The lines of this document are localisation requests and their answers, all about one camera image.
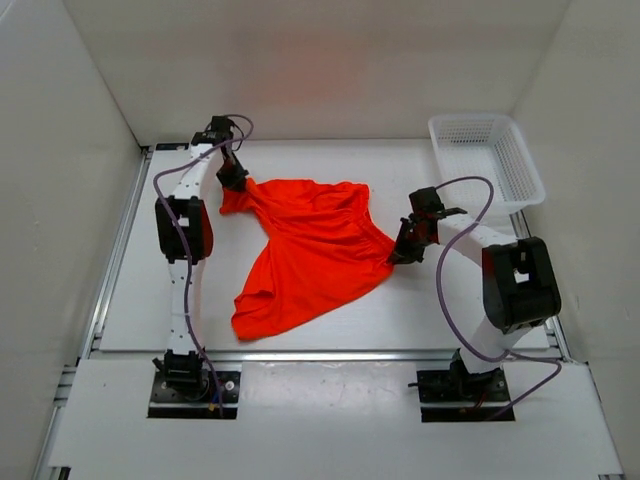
plastic basket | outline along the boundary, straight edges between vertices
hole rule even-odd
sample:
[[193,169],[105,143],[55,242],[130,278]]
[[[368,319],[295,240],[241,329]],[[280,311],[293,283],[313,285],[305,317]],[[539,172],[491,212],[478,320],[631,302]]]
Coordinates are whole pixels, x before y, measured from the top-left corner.
[[[488,113],[438,115],[429,132],[443,181],[480,175],[495,187],[490,215],[512,214],[541,203],[545,190],[515,121]],[[442,190],[448,207],[477,213],[487,201],[481,182],[461,182]]]

black mounting plate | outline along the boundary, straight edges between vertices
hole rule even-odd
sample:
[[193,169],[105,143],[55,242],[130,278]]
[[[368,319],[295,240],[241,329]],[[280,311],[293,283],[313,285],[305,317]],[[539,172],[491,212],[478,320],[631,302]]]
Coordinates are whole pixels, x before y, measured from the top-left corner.
[[220,409],[209,410],[209,404],[215,388],[213,376],[207,369],[202,370],[202,377],[207,379],[198,396],[185,396],[183,393],[167,386],[164,374],[156,371],[149,398],[148,418],[196,418],[234,420],[238,414],[240,398],[240,378],[238,371],[217,371],[222,389],[222,405],[224,418],[220,417]]
[[[482,422],[490,419],[492,422],[514,421],[513,408],[502,415],[492,418],[503,406],[511,401],[509,387],[504,372],[499,370],[492,377],[491,382],[485,384],[482,390],[476,392],[477,398],[464,398],[451,388],[451,374],[449,370],[419,370],[418,396],[420,398],[420,413],[422,423],[459,423]],[[474,408],[473,404],[483,396],[482,405]]]

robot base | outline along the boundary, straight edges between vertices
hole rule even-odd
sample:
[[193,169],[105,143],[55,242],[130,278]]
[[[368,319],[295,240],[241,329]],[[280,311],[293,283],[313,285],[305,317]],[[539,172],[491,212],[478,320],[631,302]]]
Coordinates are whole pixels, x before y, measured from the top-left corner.
[[222,389],[224,417],[220,409],[209,408],[215,392],[215,384],[211,372],[202,370],[202,389],[196,393],[180,391],[167,385],[164,373],[156,371],[149,398],[148,418],[194,418],[201,420],[235,420],[238,416],[238,399],[240,396],[240,372],[218,371],[218,379]]
[[454,369],[420,370],[417,383],[411,385],[418,387],[423,423],[515,420],[512,408],[492,418],[511,401],[502,369],[465,382]]

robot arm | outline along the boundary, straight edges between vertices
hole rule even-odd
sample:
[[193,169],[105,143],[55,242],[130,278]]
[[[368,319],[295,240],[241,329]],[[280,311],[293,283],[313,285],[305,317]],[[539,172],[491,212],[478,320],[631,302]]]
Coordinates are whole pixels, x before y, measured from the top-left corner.
[[[389,258],[392,263],[421,262],[427,246],[446,245],[475,222],[464,210],[445,209],[434,187],[413,192],[409,199],[413,212],[402,219]],[[452,377],[464,383],[499,369],[505,351],[532,328],[556,315],[561,302],[549,254],[541,239],[517,240],[477,225],[459,238],[453,248],[482,268],[485,316],[479,325],[473,322],[475,331],[468,343],[485,358],[469,348],[456,352],[451,365],[456,374]],[[457,387],[464,390],[464,385]]]
[[[230,190],[245,188],[246,171],[229,143],[237,125],[227,116],[215,116],[204,132],[198,132],[190,145],[191,167],[184,173],[174,191],[164,200],[177,218],[190,251],[187,257],[184,245],[164,203],[155,205],[160,250],[169,262],[171,278],[171,331],[164,361],[154,361],[165,377],[166,384],[182,392],[195,392],[202,388],[202,362],[204,345],[199,322],[200,286],[207,257],[213,250],[213,230],[204,199],[213,184],[212,166],[219,165],[216,173],[220,183]],[[186,319],[186,303],[190,321]]]

garment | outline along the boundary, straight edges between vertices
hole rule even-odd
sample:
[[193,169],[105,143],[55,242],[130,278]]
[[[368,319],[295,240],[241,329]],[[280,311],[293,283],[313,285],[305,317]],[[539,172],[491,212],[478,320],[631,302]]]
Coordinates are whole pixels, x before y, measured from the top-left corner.
[[247,180],[221,214],[251,210],[269,236],[231,323],[243,341],[277,335],[361,297],[393,271],[394,242],[372,222],[369,187]]

